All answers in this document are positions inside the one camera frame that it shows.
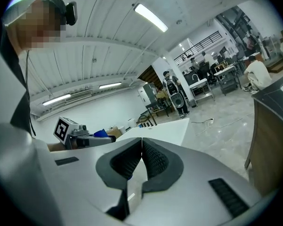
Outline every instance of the person standing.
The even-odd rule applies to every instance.
[[[202,55],[204,57],[204,60],[206,63],[209,64],[209,68],[216,63],[216,61],[213,59],[213,57],[210,54],[206,54],[205,51],[202,52]]]
[[[194,68],[194,70],[197,72],[199,69],[199,63],[193,58],[190,59],[190,61],[192,62],[192,67]]]
[[[244,91],[256,94],[259,89],[264,89],[272,83],[269,72],[263,62],[256,60],[255,56],[249,56],[250,65],[245,70],[249,84],[243,87]]]
[[[169,71],[164,71],[163,72],[163,76],[164,76],[164,80],[162,82],[162,85],[163,85],[163,88],[167,90],[166,83],[167,83],[168,80],[170,80],[170,73],[169,73]],[[179,116],[180,117],[187,116],[187,115],[190,114],[190,112],[187,109],[187,105],[186,105],[186,101],[185,101],[185,97],[184,97],[184,92],[183,92],[183,87],[181,85],[181,82],[178,80],[178,78],[176,76],[172,76],[171,79],[178,86],[178,89],[179,89],[178,92],[181,94],[181,96],[183,98],[183,106],[180,107],[180,108],[177,108],[177,110],[179,112]]]

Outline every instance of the box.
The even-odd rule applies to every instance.
[[[168,96],[167,92],[163,89],[163,90],[159,91],[159,92],[156,94],[156,98],[157,98],[157,99],[158,99],[158,98],[166,98],[166,99],[168,99],[169,96]]]
[[[109,130],[107,131],[107,134],[108,134],[108,135],[115,136],[116,139],[122,135],[121,131],[118,130],[117,126],[114,126],[114,127],[112,127],[111,129],[109,129]]]

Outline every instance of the ceiling beam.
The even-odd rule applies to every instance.
[[[135,77],[137,74],[136,73],[130,73],[129,76],[127,76],[126,78],[130,78],[130,77]],[[122,81],[123,75],[122,74],[115,74],[115,75],[108,75],[108,76],[101,76],[101,77],[96,77],[96,78],[90,78],[90,79],[85,79],[85,80],[81,80],[81,81],[74,81],[71,83],[67,83],[64,85],[60,85],[54,88],[49,89],[49,91],[53,94],[62,90],[68,90],[77,86],[82,86],[85,84],[92,84],[92,83],[96,83],[96,82],[101,82],[103,84],[105,83],[110,83],[112,80],[119,80]],[[41,93],[38,93],[36,95],[33,95],[30,97],[30,101],[35,101],[38,99],[41,99],[45,96],[48,96],[48,91],[43,91]]]
[[[61,43],[70,43],[70,44],[80,44],[80,45],[106,45],[106,46],[118,46],[131,50],[135,50],[138,52],[144,52],[150,55],[158,56],[155,52],[150,51],[149,49],[145,49],[141,46],[137,46],[130,43],[120,42],[116,40],[110,39],[102,39],[102,38],[92,38],[92,37],[73,37],[73,38],[65,38],[61,41]]]

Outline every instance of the chair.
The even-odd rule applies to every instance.
[[[150,120],[150,117],[151,116],[148,116],[148,115],[141,115],[138,118],[138,122],[141,125],[141,127],[149,127],[150,125],[153,126],[153,124],[152,124],[152,122]]]

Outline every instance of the black mesh panel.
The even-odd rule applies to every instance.
[[[142,159],[146,166],[147,179],[162,173],[169,165],[169,160],[164,154],[146,143],[143,144]]]
[[[111,159],[111,167],[127,180],[131,178],[141,158],[141,146],[135,144]]]

